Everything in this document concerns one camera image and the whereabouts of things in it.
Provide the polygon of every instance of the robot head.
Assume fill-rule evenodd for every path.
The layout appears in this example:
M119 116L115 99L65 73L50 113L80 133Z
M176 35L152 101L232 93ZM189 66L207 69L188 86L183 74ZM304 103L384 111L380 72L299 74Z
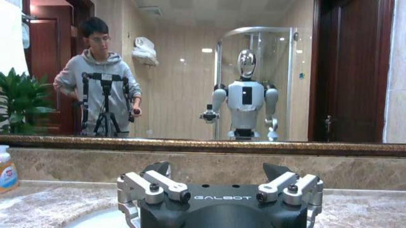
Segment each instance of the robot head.
M255 65L256 65L256 57L252 50L245 49L240 51L240 55L236 60L236 63L237 63L241 79L249 79L252 77Z

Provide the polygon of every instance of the young man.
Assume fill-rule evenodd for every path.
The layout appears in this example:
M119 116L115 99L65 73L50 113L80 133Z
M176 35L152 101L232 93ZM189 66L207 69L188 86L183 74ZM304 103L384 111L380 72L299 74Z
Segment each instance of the young man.
M129 85L129 98L133 100L132 115L139 117L141 115L140 98L141 90L132 76L127 63L121 57L108 51L108 27L101 19L97 17L89 18L80 25L82 33L82 40L89 47L74 56L65 65L65 68L58 73L53 81L53 88L61 91L62 94L70 98L82 101L82 78L81 74L101 73L111 75L120 75L128 78ZM93 135L96 121L100 112L104 112L104 96L100 85L100 80L88 80L88 121L87 121L87 135ZM123 91L123 82L112 82L111 95L109 95L109 112L113 113L115 119L121 132L128 132L128 109L127 101ZM115 133L113 124L109 130ZM104 121L97 129L97 133L104 132Z

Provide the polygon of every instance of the green leaves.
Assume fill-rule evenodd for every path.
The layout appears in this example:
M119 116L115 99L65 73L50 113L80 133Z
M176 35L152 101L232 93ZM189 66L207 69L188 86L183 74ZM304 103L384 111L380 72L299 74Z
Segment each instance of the green leaves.
M50 108L48 77L38 81L25 74L17 75L12 68L5 76L0 72L0 122L5 133L33 133L36 118L54 112Z

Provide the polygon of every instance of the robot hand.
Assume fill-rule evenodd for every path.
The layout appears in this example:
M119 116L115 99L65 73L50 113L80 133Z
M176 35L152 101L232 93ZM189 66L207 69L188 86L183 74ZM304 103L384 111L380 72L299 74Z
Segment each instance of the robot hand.
M269 141L276 141L279 138L279 135L276 133L277 119L276 118L271 118L269 120L265 119L265 125L268 126L267 138Z
M213 112L212 105L207 105L207 110L200 115L200 119L204 119L205 123L212 124L219 118L219 114Z

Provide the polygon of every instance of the white sink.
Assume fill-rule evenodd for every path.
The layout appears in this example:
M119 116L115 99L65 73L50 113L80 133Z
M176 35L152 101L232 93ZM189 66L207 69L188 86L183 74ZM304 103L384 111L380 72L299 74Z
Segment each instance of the white sink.
M117 208L99 210L74 220L66 228L128 228L125 216Z

